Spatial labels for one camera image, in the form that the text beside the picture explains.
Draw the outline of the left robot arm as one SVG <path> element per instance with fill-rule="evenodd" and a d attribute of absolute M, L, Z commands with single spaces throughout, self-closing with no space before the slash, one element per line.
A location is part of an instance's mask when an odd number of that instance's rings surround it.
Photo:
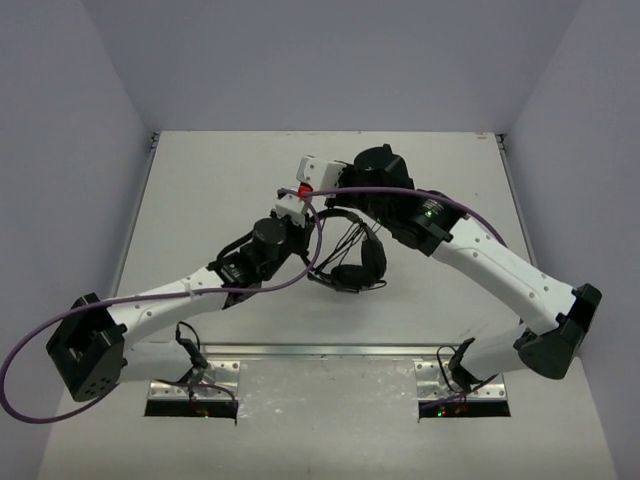
<path fill-rule="evenodd" d="M 77 299 L 46 344 L 73 400 L 94 401 L 123 382 L 199 382 L 208 363 L 193 341 L 156 344 L 150 336 L 269 292 L 267 281 L 284 263 L 308 253 L 315 225 L 310 217 L 263 218 L 233 251 L 179 280 L 136 295 Z"/>

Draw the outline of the black headphones with cable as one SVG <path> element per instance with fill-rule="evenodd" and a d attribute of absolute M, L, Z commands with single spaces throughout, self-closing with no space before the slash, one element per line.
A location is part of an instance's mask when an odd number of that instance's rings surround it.
<path fill-rule="evenodd" d="M 307 273 L 307 279 L 343 293 L 360 293 L 383 288 L 387 257 L 377 232 L 356 213 L 345 209 L 325 209 L 319 213 L 321 225 L 342 218 L 350 223 L 329 255 Z"/>

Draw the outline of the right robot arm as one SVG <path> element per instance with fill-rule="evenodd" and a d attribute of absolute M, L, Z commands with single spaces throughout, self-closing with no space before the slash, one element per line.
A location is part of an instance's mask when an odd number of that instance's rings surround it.
<path fill-rule="evenodd" d="M 364 213 L 396 241 L 464 274 L 519 317 L 516 327 L 467 339 L 455 351 L 448 369 L 462 391 L 523 369 L 565 377 L 601 302 L 596 287 L 571 286 L 543 273 L 470 209 L 437 190 L 416 188 L 405 160 L 388 144 L 359 153 L 336 187 L 328 204 Z"/>

